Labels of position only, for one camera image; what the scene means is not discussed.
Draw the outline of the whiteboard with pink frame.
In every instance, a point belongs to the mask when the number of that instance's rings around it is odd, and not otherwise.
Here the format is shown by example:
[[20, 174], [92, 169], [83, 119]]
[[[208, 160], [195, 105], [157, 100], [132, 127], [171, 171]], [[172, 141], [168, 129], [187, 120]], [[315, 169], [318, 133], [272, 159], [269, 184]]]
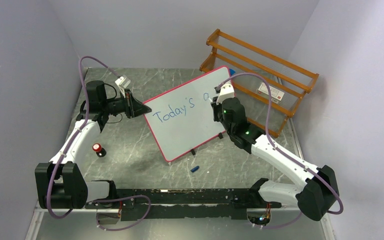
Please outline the whiteboard with pink frame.
[[208, 98], [217, 96], [215, 87], [230, 76], [223, 65], [144, 102], [152, 109], [144, 115], [145, 120], [166, 162], [225, 132], [223, 125], [214, 121]]

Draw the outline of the blue marker cap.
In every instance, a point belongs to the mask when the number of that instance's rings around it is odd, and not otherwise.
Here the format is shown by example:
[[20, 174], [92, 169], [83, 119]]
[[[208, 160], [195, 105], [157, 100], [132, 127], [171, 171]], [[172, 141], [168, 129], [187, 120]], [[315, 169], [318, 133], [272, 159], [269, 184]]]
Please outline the blue marker cap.
[[192, 173], [194, 173], [194, 172], [196, 172], [199, 168], [200, 168], [200, 167], [197, 165], [197, 166], [193, 167], [190, 171], [191, 171]]

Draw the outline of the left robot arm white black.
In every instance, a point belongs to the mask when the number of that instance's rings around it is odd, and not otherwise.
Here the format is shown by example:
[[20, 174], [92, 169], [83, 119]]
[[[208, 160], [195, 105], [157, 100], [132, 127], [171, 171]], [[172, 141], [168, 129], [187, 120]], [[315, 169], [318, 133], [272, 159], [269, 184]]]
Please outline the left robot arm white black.
[[74, 129], [60, 151], [48, 163], [39, 163], [34, 171], [38, 202], [47, 209], [82, 209], [90, 202], [100, 202], [106, 208], [114, 207], [119, 194], [114, 181], [86, 182], [81, 164], [88, 151], [99, 157], [106, 150], [98, 146], [96, 138], [103, 131], [111, 115], [125, 114], [129, 119], [150, 113], [150, 107], [136, 100], [128, 88], [130, 79], [121, 76], [115, 81], [120, 96], [108, 98], [106, 83], [93, 80], [85, 85], [87, 100], [80, 106]]

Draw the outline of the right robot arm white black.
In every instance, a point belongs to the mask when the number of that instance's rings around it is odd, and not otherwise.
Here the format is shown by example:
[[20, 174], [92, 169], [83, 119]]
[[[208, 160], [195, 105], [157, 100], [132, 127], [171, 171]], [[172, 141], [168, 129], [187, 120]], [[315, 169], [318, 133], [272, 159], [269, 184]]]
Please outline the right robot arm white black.
[[292, 183], [263, 180], [254, 185], [250, 202], [262, 207], [267, 202], [297, 206], [309, 219], [320, 221], [340, 202], [335, 171], [328, 165], [318, 167], [278, 145], [268, 133], [249, 122], [237, 97], [212, 99], [215, 122], [220, 122], [236, 147], [261, 158], [287, 176]]

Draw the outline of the blue eraser on shelf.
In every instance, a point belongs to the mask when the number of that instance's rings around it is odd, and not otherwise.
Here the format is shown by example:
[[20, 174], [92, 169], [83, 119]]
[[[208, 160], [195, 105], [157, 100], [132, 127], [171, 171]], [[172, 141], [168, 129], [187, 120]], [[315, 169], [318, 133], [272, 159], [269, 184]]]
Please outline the blue eraser on shelf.
[[236, 73], [236, 71], [235, 70], [233, 70], [233, 69], [229, 69], [229, 74], [232, 76], [232, 75], [234, 75]]

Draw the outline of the orange wooden shelf rack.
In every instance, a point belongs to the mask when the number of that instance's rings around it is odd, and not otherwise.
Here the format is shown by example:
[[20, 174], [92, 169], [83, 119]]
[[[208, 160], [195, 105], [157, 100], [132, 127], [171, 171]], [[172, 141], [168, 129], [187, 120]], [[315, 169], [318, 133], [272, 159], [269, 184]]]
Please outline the orange wooden shelf rack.
[[[235, 70], [231, 81], [235, 96], [244, 105], [248, 120], [260, 128], [268, 126], [269, 134], [277, 138], [297, 112], [303, 98], [315, 87], [319, 78], [314, 73], [266, 50], [216, 29], [206, 40], [211, 47], [200, 65], [202, 72], [221, 66]], [[257, 88], [265, 83], [284, 92], [281, 101], [271, 94], [259, 95]]]

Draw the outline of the white labelled box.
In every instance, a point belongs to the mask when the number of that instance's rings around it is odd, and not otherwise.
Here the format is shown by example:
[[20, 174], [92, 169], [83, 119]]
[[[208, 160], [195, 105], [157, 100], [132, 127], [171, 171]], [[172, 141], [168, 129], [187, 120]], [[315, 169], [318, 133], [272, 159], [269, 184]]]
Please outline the white labelled box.
[[260, 84], [260, 86], [257, 88], [256, 92], [257, 92], [257, 94], [259, 94], [261, 96], [262, 95], [268, 96], [270, 93], [272, 100], [275, 102], [281, 101], [285, 95], [285, 93], [283, 91], [281, 91], [275, 87], [272, 87], [272, 86], [269, 86], [269, 90], [268, 90], [267, 85], [264, 82], [262, 82]]

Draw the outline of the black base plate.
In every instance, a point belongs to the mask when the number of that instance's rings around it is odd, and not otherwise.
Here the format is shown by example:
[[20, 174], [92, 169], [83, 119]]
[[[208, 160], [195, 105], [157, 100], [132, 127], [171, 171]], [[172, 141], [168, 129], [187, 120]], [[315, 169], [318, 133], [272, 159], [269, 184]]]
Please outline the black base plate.
[[249, 188], [204, 189], [117, 189], [111, 199], [120, 202], [91, 202], [86, 209], [99, 213], [121, 212], [122, 221], [146, 219], [230, 218], [247, 220], [248, 211], [265, 213], [279, 209], [279, 202], [266, 202]]

